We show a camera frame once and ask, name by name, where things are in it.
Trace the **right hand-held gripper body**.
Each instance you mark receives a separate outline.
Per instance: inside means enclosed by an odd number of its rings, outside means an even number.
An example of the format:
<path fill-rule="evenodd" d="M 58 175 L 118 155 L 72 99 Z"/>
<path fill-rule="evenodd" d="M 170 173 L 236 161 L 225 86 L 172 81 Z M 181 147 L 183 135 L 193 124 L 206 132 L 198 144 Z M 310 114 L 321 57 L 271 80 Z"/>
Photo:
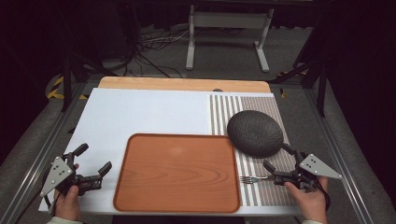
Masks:
<path fill-rule="evenodd" d="M 284 185 L 286 182 L 290 182 L 297 189 L 310 189 L 315 191 L 319 188 L 318 178 L 320 176 L 335 179 L 343 178 L 341 174 L 336 172 L 314 154 L 294 152 L 292 156 L 296 161 L 295 169 L 286 173 L 274 171 L 273 176 L 276 185 Z"/>

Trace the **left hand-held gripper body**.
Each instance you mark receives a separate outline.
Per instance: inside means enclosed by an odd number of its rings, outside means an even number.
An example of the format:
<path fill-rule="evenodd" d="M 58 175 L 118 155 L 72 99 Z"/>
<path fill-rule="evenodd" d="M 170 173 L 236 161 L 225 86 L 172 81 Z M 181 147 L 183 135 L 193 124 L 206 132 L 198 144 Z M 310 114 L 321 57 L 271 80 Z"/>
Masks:
<path fill-rule="evenodd" d="M 78 187 L 78 195 L 82 196 L 87 191 L 102 187 L 103 169 L 100 169 L 97 175 L 83 176 L 77 174 L 74 158 L 80 155 L 81 152 L 69 152 L 54 159 L 44 185 L 39 192 L 40 197 L 44 198 L 54 189 L 66 195 L 73 186 Z"/>

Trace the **silver metal fork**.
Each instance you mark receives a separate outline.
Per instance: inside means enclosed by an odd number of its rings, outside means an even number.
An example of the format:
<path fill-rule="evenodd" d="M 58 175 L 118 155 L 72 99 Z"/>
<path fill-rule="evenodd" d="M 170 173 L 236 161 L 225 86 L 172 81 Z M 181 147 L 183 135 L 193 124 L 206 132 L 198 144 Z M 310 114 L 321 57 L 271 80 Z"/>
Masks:
<path fill-rule="evenodd" d="M 264 180 L 273 180 L 273 175 L 266 176 L 239 176 L 239 180 L 244 184 L 255 184 Z"/>

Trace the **white metal stand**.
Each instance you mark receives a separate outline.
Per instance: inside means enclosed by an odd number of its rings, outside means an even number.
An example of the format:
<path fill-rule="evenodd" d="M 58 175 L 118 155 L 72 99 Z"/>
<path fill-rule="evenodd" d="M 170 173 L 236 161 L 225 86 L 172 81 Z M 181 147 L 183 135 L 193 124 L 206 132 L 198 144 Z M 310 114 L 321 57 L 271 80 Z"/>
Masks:
<path fill-rule="evenodd" d="M 235 29 L 260 29 L 261 37 L 254 42 L 254 47 L 262 71 L 270 71 L 269 64 L 264 54 L 263 46 L 266 40 L 270 24 L 274 15 L 271 8 L 266 13 L 231 13 L 231 12 L 202 12 L 197 11 L 194 5 L 190 7 L 189 16 L 189 45 L 186 58 L 186 69 L 192 70 L 194 64 L 196 28 L 235 28 Z"/>

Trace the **person's left hand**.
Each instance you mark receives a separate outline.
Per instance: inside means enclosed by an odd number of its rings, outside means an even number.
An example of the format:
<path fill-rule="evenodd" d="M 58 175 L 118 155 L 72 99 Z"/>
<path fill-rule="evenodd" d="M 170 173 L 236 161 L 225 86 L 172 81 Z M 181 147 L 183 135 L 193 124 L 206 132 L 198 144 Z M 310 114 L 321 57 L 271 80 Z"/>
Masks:
<path fill-rule="evenodd" d="M 78 186 L 72 186 L 65 195 L 56 190 L 54 215 L 70 221 L 80 221 L 78 193 Z"/>

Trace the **black stand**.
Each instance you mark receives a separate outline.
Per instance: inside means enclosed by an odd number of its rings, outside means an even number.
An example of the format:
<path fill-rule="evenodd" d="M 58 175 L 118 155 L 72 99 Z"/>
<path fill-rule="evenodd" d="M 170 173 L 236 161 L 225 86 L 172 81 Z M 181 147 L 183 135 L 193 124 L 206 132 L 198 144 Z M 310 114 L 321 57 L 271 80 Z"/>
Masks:
<path fill-rule="evenodd" d="M 89 78 L 88 71 L 84 67 L 85 64 L 99 74 L 116 76 L 115 73 L 104 68 L 100 61 L 86 16 L 88 9 L 85 4 L 87 2 L 88 0 L 59 0 L 59 9 L 64 23 L 64 33 L 62 34 L 65 53 L 62 72 L 64 77 L 63 112 L 72 103 L 72 77 L 75 77 L 78 82 L 85 82 Z"/>
<path fill-rule="evenodd" d="M 322 117 L 324 117 L 328 76 L 326 64 L 329 61 L 328 38 L 330 35 L 329 21 L 321 17 L 294 61 L 293 69 L 289 72 L 281 72 L 275 79 L 268 80 L 270 84 L 280 84 L 305 72 L 305 75 L 300 79 L 300 85 L 304 89 L 311 89 L 318 81 L 317 110 Z"/>

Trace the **brown wood-grain tray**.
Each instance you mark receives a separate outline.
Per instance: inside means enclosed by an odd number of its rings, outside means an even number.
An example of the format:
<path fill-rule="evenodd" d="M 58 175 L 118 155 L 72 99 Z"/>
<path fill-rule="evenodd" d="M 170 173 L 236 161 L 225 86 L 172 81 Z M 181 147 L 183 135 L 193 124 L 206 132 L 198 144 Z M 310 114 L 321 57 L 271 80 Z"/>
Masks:
<path fill-rule="evenodd" d="M 120 212 L 232 214 L 241 206 L 234 148 L 221 135 L 134 134 L 113 204 Z"/>

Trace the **yellow black floor tape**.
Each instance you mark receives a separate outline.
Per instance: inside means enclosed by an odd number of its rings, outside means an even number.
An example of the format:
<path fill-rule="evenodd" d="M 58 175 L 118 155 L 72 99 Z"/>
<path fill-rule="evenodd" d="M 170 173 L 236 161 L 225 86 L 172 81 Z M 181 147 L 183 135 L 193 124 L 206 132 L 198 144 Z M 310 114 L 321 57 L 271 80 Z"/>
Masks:
<path fill-rule="evenodd" d="M 64 83 L 64 77 L 62 75 L 59 75 L 55 82 L 53 83 L 51 89 L 49 90 L 49 92 L 47 93 L 47 98 L 51 99 L 51 98 L 55 98 L 55 99 L 64 99 L 64 94 L 63 93 L 59 93 L 58 90 L 61 87 L 61 85 Z"/>

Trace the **person's right hand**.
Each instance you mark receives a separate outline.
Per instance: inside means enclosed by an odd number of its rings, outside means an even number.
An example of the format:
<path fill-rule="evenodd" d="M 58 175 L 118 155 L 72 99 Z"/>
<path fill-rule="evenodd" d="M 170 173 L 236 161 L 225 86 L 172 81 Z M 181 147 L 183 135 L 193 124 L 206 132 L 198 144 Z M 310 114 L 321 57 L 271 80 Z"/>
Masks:
<path fill-rule="evenodd" d="M 302 192 L 290 182 L 285 182 L 284 187 L 296 200 L 304 216 L 302 224 L 328 224 L 326 200 L 322 191 Z"/>

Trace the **white table mat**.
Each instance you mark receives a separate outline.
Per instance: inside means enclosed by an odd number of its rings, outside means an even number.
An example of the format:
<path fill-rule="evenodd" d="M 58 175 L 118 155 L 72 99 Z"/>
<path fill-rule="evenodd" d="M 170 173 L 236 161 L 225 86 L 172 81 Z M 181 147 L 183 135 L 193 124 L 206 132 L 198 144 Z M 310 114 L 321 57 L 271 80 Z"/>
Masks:
<path fill-rule="evenodd" d="M 82 143 L 88 151 L 77 158 L 79 174 L 93 174 L 94 168 L 112 162 L 103 188 L 86 193 L 80 199 L 81 212 L 88 214 L 117 214 L 113 205 L 116 180 L 127 139 L 135 133 L 209 133 L 208 96 L 210 94 L 259 96 L 257 92 L 221 91 L 149 91 L 122 89 L 93 89 L 77 128 L 65 152 Z M 243 207 L 234 213 L 240 216 L 286 216 L 299 214 L 295 206 Z"/>

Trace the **aluminium rail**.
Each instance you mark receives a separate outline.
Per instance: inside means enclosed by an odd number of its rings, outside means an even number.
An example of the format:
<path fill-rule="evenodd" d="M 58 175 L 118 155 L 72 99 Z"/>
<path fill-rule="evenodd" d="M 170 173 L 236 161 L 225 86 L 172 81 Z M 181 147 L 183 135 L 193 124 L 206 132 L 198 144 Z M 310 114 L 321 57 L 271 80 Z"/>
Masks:
<path fill-rule="evenodd" d="M 332 161 L 343 176 L 343 186 L 360 224 L 396 224 L 396 210 L 361 152 L 332 90 L 325 96 L 324 116 L 317 109 L 316 92 L 304 90 Z"/>
<path fill-rule="evenodd" d="M 86 83 L 72 86 L 72 103 L 62 111 L 61 99 L 50 99 L 6 160 L 0 165 L 0 224 L 46 224 L 47 212 L 37 195 L 45 170 L 68 144 L 70 130 L 77 125 L 86 102 L 80 98 L 92 87 Z"/>

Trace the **dark speckled oval plate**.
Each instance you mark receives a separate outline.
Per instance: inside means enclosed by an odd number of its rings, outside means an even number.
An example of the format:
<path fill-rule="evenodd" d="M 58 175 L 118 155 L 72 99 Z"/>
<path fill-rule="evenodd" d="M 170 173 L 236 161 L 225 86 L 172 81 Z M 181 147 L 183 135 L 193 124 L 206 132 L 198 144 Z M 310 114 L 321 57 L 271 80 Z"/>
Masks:
<path fill-rule="evenodd" d="M 227 124 L 227 135 L 233 146 L 254 158 L 268 158 L 283 146 L 284 135 L 269 115 L 255 110 L 234 114 Z"/>

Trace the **striped beige placemat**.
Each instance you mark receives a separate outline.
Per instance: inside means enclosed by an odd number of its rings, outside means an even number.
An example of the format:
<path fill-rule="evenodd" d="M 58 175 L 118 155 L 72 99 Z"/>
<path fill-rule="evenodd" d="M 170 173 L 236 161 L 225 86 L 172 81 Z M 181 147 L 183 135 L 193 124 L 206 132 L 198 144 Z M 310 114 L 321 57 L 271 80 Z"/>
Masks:
<path fill-rule="evenodd" d="M 272 93 L 262 96 L 210 94 L 208 96 L 209 133 L 226 135 L 229 119 L 244 110 L 256 110 L 273 118 L 280 126 L 283 141 L 289 142 L 276 98 Z M 271 180 L 244 184 L 241 176 L 267 176 L 270 173 L 262 166 L 263 159 L 249 157 L 235 150 L 237 182 L 240 187 L 241 205 L 243 207 L 259 206 L 295 206 L 296 202 L 283 186 L 275 185 Z"/>

